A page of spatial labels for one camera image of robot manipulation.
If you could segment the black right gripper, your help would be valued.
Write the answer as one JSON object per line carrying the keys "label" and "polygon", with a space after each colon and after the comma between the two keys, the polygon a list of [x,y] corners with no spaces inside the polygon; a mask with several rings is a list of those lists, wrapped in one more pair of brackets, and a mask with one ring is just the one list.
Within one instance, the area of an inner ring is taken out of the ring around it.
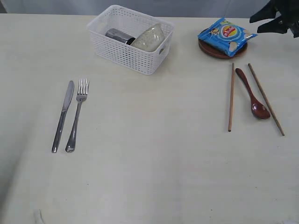
{"label": "black right gripper", "polygon": [[285,34],[290,30],[294,38],[299,36],[299,1],[270,0],[261,10],[252,15],[250,23],[271,19],[257,28],[258,33]]}

